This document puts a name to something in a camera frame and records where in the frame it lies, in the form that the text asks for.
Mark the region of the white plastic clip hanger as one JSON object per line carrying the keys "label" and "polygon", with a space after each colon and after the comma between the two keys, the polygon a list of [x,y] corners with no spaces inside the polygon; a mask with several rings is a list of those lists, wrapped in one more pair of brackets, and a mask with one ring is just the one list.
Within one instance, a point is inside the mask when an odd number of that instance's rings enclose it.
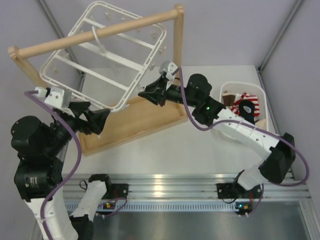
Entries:
{"label": "white plastic clip hanger", "polygon": [[54,51],[42,65],[40,77],[49,85],[71,91],[91,109],[119,112],[140,89],[140,81],[155,66],[154,58],[167,36],[160,24],[117,33]]}

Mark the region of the black blue sports sock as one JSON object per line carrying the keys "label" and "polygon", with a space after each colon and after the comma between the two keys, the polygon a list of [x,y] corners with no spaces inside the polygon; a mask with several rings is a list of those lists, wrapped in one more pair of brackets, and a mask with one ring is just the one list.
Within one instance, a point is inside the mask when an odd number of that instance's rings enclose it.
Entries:
{"label": "black blue sports sock", "polygon": [[238,106],[238,115],[251,124],[255,124],[255,105],[252,101],[242,100]]}

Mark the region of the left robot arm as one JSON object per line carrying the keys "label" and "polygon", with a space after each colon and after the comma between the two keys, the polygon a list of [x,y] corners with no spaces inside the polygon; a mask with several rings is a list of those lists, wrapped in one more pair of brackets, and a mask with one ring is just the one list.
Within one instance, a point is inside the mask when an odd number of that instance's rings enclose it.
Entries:
{"label": "left robot arm", "polygon": [[45,240],[91,240],[98,204],[113,194],[109,176],[93,174],[78,207],[68,214],[63,189],[58,187],[67,179],[62,177],[63,162],[57,155],[76,132],[100,134],[111,112],[108,108],[91,111],[89,106],[89,102],[71,102],[72,115],[54,110],[72,133],[57,120],[46,125],[31,115],[19,119],[11,128],[11,146],[20,160],[14,183],[32,210]]}

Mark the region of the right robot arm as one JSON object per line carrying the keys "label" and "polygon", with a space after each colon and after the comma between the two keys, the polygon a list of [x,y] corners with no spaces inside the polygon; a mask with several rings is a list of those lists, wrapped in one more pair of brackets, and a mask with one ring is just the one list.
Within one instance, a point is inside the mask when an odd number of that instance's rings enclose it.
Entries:
{"label": "right robot arm", "polygon": [[168,82],[166,74],[162,74],[155,82],[145,86],[138,96],[161,107],[167,101],[182,104],[185,108],[193,107],[193,112],[187,113],[192,121],[225,133],[262,158],[261,163],[242,170],[236,176],[231,187],[232,194],[243,199],[254,187],[266,182],[282,185],[296,159],[293,149],[295,139],[291,134],[273,134],[237,116],[210,96],[212,86],[202,74],[191,75],[185,87],[175,84],[167,86]]}

